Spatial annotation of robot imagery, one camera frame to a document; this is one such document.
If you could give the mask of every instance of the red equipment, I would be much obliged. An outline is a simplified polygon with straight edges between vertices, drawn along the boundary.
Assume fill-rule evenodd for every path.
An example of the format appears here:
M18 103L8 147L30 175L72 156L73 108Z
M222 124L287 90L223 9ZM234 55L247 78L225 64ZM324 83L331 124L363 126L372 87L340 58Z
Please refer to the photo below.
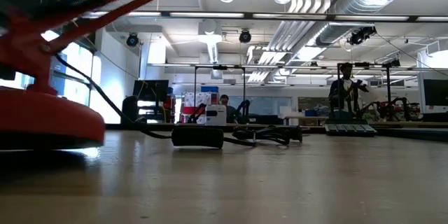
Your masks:
M35 81L26 90L0 90L0 149L102 146L103 118L84 105L57 97L56 90L49 86L50 57L77 38L152 0L133 0L50 42L41 33L114 1L64 0L64 7L69 7L65 11L33 20L18 13L10 17L9 32L0 37L0 64L33 76Z

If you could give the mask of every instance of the security camera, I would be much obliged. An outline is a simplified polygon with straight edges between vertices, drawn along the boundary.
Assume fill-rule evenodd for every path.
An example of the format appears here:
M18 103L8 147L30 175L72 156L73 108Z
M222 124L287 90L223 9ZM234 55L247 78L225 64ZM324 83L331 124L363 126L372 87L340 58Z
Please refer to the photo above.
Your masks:
M137 38L137 34L136 33L129 34L126 40L126 44L129 47L136 47L139 44L139 38Z
M243 29L241 31L241 35L239 35L239 42L241 43L249 43L251 42L252 36L249 33L249 30Z

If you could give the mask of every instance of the wooden table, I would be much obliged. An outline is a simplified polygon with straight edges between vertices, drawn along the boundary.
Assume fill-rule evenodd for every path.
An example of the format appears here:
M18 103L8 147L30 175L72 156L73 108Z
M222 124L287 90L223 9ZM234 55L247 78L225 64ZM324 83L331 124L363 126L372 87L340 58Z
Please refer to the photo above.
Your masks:
M0 154L2 223L448 223L448 145L311 135L176 149L107 132L80 153Z
M308 119L308 120L317 120L317 126L320 126L321 124L321 120L327 120L328 116L302 116L302 115L298 115L298 116L286 116L283 121L285 122L285 125L289 125L289 120L290 119L298 119L299 120L299 125L300 125L300 119Z

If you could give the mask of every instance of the red base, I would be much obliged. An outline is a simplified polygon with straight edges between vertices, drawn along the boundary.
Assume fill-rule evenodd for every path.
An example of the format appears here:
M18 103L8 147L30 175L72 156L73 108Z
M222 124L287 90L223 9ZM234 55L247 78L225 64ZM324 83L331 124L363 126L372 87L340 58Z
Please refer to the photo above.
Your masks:
M84 105L51 94L0 91L0 134L15 137L1 137L0 146L3 141L16 142L12 146L20 146L21 141L38 147L39 141L49 141L55 148L75 148L74 143L85 146L87 142L102 146L104 130L103 118Z

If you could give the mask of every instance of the man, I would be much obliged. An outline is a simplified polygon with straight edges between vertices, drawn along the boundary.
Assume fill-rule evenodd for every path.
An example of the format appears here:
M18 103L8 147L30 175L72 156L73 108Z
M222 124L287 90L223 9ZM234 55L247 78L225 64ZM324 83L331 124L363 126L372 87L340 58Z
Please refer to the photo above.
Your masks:
M224 105L227 109L227 122L231 121L232 120L231 115L237 111L236 108L228 105L229 97L226 94L221 95L221 97L219 98L219 102L221 103L221 105Z
M358 106L358 88L350 79L351 70L350 63L344 63L340 66L342 78L333 81L330 88L328 98L331 106L331 116L335 117L334 111L339 115L338 119L352 119L355 113L359 111Z

